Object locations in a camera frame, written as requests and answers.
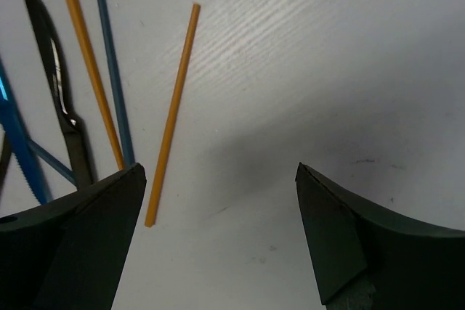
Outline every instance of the orange rod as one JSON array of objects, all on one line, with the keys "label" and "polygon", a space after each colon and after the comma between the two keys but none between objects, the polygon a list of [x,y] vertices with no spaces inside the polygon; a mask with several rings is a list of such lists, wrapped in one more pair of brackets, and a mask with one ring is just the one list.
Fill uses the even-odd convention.
[{"label": "orange rod", "polygon": [[110,139],[110,144],[113,149],[113,154],[115,155],[116,163],[118,164],[118,168],[122,170],[124,167],[123,154],[121,153],[115,125],[113,124],[113,119],[111,118],[110,108],[108,107],[108,101],[107,97],[105,96],[105,90],[103,89],[102,79],[100,78],[97,62],[95,61],[94,50],[92,49],[92,45],[89,39],[89,33],[87,32],[86,22],[84,20],[81,5],[79,4],[79,0],[66,0],[66,4],[68,5],[68,10],[74,25],[74,30],[76,32],[76,36],[78,37],[82,56],[86,63],[87,71],[89,72],[92,87],[94,88],[95,98],[97,99],[97,103],[99,105],[100,114],[102,114],[103,123],[105,124],[108,138]]},{"label": "orange rod", "polygon": [[182,88],[186,80],[187,67],[189,66],[190,53],[194,42],[195,29],[197,28],[198,16],[201,6],[194,3],[192,13],[190,15],[189,27],[187,28],[186,40],[184,49],[182,50],[181,63],[177,71],[176,83],[174,85],[173,97],[169,106],[168,118],[166,119],[165,131],[160,146],[160,154],[158,155],[157,169],[153,179],[152,192],[148,203],[147,215],[145,217],[145,226],[151,227],[155,224],[157,217],[158,204],[160,203],[161,189],[166,173],[166,165],[168,164],[169,150],[173,140],[174,127],[176,126],[177,112],[181,102]]}]

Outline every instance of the table surface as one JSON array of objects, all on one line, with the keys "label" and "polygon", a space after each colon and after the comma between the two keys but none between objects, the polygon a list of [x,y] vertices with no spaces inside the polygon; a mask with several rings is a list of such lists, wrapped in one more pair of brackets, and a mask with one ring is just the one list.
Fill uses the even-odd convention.
[{"label": "table surface", "polygon": [[[43,1],[102,179],[117,166],[68,9]],[[201,17],[158,223],[143,225],[146,195],[115,310],[321,309],[299,161],[394,211],[465,229],[465,0],[108,0],[147,193],[193,1]],[[110,97],[97,1],[81,4]],[[24,1],[0,10],[0,55],[28,130],[69,165]],[[1,216],[36,205],[13,162]],[[73,191],[42,167],[55,197]]]}]

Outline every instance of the blue straw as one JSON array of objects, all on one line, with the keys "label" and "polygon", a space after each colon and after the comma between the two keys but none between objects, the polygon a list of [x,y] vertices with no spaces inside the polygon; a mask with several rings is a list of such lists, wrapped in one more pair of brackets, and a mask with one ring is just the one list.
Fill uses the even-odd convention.
[{"label": "blue straw", "polygon": [[124,165],[129,167],[134,160],[134,150],[132,149],[131,134],[129,133],[128,116],[124,106],[123,89],[116,60],[115,45],[111,35],[110,17],[106,0],[97,0],[100,13],[100,22],[102,23],[103,40],[105,42],[105,51],[107,52],[108,70],[110,72],[111,91],[113,101],[115,102],[116,120],[118,121],[119,136],[121,139],[121,148],[123,151]]},{"label": "blue straw", "polygon": [[56,172],[65,177],[72,185],[76,187],[76,181],[74,180],[73,172],[63,165],[58,159],[56,159],[52,154],[47,152],[43,147],[35,143],[32,139],[28,140],[29,149],[32,150],[34,154],[39,156],[43,161],[48,163]]}]

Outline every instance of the black plastic knife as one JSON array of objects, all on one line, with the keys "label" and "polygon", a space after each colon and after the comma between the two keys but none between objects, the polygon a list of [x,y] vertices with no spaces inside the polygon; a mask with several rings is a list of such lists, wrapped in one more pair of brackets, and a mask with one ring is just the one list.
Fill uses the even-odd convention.
[{"label": "black plastic knife", "polygon": [[25,0],[78,189],[94,183],[82,120],[74,113],[57,31],[42,0]]}]

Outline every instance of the orange stick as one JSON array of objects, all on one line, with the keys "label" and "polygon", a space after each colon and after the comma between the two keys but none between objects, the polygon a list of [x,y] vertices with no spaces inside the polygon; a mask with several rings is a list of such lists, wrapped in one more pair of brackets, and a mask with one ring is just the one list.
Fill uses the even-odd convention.
[{"label": "orange stick", "polygon": [[122,170],[124,168],[123,154],[121,153],[121,148],[119,146],[118,136],[116,136],[115,125],[111,118],[110,108],[108,107],[107,97],[105,96],[105,90],[103,89],[99,68],[95,61],[94,50],[90,43],[89,33],[87,32],[81,5],[79,4],[79,0],[66,0],[66,4],[68,5],[68,10],[74,25],[74,31],[78,37],[82,56],[86,63],[87,71],[89,72],[92,87],[94,88],[95,98],[99,105],[100,114],[102,114],[103,123],[105,124],[108,138],[110,139],[116,163],[118,164],[118,168]]},{"label": "orange stick", "polygon": [[153,179],[152,192],[148,203],[147,215],[145,217],[145,226],[151,227],[155,224],[157,217],[158,204],[160,203],[161,188],[165,178],[166,165],[168,164],[169,150],[173,140],[174,127],[176,126],[177,112],[181,102],[182,88],[186,80],[187,67],[189,66],[190,53],[194,43],[195,29],[197,28],[198,16],[201,6],[194,3],[190,15],[189,27],[187,28],[184,49],[182,50],[181,63],[177,71],[176,83],[174,85],[173,97],[169,106],[168,118],[166,119],[165,132],[161,141],[160,154],[158,155],[157,169]]}]

